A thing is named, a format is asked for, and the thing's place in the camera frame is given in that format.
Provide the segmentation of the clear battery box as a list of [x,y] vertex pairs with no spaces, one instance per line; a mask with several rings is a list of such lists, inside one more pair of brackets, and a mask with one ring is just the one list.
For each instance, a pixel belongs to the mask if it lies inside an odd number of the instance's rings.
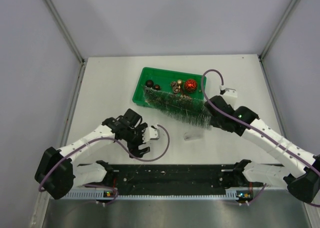
[[202,133],[197,133],[197,132],[186,132],[183,135],[183,139],[185,141],[193,141],[193,140],[198,140],[203,137]]

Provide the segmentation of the green plastic tray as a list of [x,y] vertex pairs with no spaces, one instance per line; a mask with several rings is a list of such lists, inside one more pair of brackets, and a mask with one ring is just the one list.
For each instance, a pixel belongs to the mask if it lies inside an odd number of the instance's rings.
[[151,106],[145,102],[145,97],[143,95],[146,82],[148,80],[151,80],[153,81],[154,85],[160,86],[161,92],[169,92],[173,94],[171,83],[174,81],[178,81],[179,79],[182,80],[183,82],[189,79],[195,80],[197,83],[197,90],[193,93],[187,92],[186,94],[189,95],[191,98],[203,100],[204,95],[202,93],[201,84],[200,84],[201,77],[202,76],[199,74],[144,67],[140,73],[140,77],[138,79],[136,89],[132,97],[132,101],[138,106],[151,108]]

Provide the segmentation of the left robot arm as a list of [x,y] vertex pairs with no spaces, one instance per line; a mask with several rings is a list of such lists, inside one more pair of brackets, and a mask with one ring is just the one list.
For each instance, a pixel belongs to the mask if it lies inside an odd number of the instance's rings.
[[148,141],[159,139],[156,125],[143,122],[141,115],[128,109],[117,118],[107,118],[98,127],[77,141],[55,149],[46,149],[35,173],[41,192],[48,192],[55,200],[64,197],[71,189],[89,183],[109,186],[113,174],[107,163],[96,161],[85,164],[85,159],[102,148],[101,142],[112,144],[123,140],[132,158],[142,158],[150,151],[149,147],[139,147]]

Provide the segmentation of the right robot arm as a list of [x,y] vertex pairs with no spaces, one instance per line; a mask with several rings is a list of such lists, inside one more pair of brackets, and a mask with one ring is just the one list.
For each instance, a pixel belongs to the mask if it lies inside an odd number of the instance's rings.
[[239,186],[249,182],[264,183],[286,189],[296,199],[313,207],[320,191],[320,158],[275,132],[259,116],[245,106],[233,109],[220,95],[207,99],[205,107],[211,114],[210,124],[236,133],[263,149],[280,166],[241,160],[233,167],[233,180]]

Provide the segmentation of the large brown matte bauble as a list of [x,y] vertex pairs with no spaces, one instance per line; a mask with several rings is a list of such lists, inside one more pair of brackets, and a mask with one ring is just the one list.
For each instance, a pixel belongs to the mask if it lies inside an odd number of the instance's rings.
[[145,85],[146,85],[146,87],[148,87],[148,88],[153,88],[154,82],[153,82],[152,80],[147,80],[147,81],[145,82]]

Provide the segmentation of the small green christmas tree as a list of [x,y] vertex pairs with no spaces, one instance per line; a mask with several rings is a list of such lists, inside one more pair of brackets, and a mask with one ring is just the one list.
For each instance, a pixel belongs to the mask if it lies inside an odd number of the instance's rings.
[[151,108],[168,117],[195,127],[211,129],[211,114],[205,108],[203,100],[147,87],[143,89],[143,94],[145,102]]

